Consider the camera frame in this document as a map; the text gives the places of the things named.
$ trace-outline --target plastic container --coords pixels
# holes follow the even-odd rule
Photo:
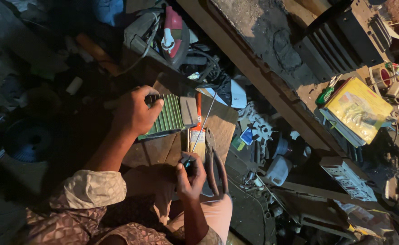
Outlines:
[[[266,177],[270,179],[273,184],[281,186],[289,175],[292,167],[293,164],[289,160],[285,159],[281,155],[278,155],[275,157],[275,159],[273,159],[272,164],[266,172]]]

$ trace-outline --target patterned shirt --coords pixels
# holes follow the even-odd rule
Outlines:
[[[119,235],[128,245],[184,244],[184,226],[170,232],[152,211],[154,196],[126,198],[119,172],[77,171],[49,199],[47,208],[27,209],[29,244],[99,244]],[[199,244],[222,244],[209,227]]]

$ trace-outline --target yellow book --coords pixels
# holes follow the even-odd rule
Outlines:
[[[361,80],[351,78],[320,111],[333,125],[339,120],[337,130],[358,147],[372,142],[392,106]]]

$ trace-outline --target electrical socket board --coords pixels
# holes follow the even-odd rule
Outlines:
[[[324,157],[320,166],[350,195],[362,201],[377,201],[373,190],[341,158]]]

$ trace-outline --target man's right hand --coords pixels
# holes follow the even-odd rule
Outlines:
[[[206,170],[196,153],[182,152],[182,162],[190,160],[192,176],[187,176],[183,164],[177,165],[177,195],[184,204],[199,202],[202,186],[206,181]]]
[[[128,133],[135,137],[146,134],[162,111],[164,101],[158,99],[148,108],[145,96],[157,94],[157,90],[145,85],[121,96],[112,122],[112,131],[120,135]]]

